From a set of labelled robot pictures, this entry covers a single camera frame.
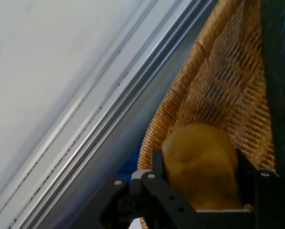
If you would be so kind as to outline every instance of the dark green fabric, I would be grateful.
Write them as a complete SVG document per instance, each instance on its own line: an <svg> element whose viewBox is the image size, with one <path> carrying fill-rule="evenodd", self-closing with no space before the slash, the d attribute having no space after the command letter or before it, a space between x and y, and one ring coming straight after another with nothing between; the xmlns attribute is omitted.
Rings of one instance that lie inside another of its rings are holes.
<svg viewBox="0 0 285 229"><path fill-rule="evenodd" d="M285 178L285 0L262 0L261 23L276 170Z"/></svg>

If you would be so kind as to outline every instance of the blue fabric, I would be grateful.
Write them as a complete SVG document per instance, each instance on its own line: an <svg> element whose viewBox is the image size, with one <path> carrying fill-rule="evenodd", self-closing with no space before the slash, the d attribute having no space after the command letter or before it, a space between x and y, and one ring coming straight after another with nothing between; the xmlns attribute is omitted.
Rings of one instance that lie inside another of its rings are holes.
<svg viewBox="0 0 285 229"><path fill-rule="evenodd" d="M132 173L137 170L138 156L141 146L139 145L131 154L129 159L123 165L121 170L118 172L118 178L125 178L128 181L131 181Z"/></svg>

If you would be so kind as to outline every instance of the screw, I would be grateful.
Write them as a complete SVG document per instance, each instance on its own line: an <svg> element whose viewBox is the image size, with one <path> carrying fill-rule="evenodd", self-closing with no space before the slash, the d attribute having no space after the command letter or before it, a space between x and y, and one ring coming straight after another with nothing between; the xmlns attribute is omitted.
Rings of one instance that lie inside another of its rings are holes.
<svg viewBox="0 0 285 229"><path fill-rule="evenodd" d="M115 181L114 181L114 184L115 184L115 185L121 185L121 184L122 184L122 181L121 181L121 180L115 180Z"/></svg>
<svg viewBox="0 0 285 229"><path fill-rule="evenodd" d="M263 177L269 177L271 175L268 171L262 171L260 174Z"/></svg>
<svg viewBox="0 0 285 229"><path fill-rule="evenodd" d="M154 175L153 173L150 173L150 174L147 175L147 177L148 177L148 178L154 178L155 175Z"/></svg>

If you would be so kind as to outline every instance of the yellow potato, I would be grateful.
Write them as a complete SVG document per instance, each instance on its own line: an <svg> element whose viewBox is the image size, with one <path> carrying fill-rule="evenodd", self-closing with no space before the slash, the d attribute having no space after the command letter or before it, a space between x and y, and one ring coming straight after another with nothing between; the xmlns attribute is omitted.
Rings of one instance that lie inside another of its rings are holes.
<svg viewBox="0 0 285 229"><path fill-rule="evenodd" d="M236 151L229 136L213 126L175 130L163 145L167 179L195 209L243 208L235 173Z"/></svg>

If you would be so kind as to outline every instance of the black bracket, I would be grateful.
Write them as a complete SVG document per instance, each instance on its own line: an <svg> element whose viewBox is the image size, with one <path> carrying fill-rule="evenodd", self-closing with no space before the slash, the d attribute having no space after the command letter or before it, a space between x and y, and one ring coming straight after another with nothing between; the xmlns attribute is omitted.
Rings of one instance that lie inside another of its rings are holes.
<svg viewBox="0 0 285 229"><path fill-rule="evenodd" d="M128 183L106 181L71 228L127 229L143 217L150 229L277 229L285 228L285 186L268 169L256 169L237 151L237 179L242 200L253 210L196 211L165 180L161 151L152 153L152 169Z"/></svg>

